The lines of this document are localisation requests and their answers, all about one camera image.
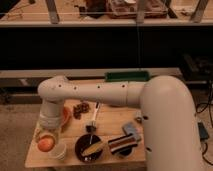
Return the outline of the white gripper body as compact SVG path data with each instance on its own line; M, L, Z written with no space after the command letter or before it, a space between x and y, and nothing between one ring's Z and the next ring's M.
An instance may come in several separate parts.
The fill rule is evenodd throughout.
M35 133L35 141L39 142L42 138L50 136L55 142L59 139L61 132L62 116L47 117L43 114L39 116L38 125Z

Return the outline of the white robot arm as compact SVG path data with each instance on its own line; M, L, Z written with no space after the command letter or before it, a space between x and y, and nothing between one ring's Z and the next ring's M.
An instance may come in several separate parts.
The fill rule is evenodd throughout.
M39 124L57 129L67 99L139 109L145 120L147 171L205 171L191 92L178 78L156 76L147 82L74 84L64 76L41 82Z

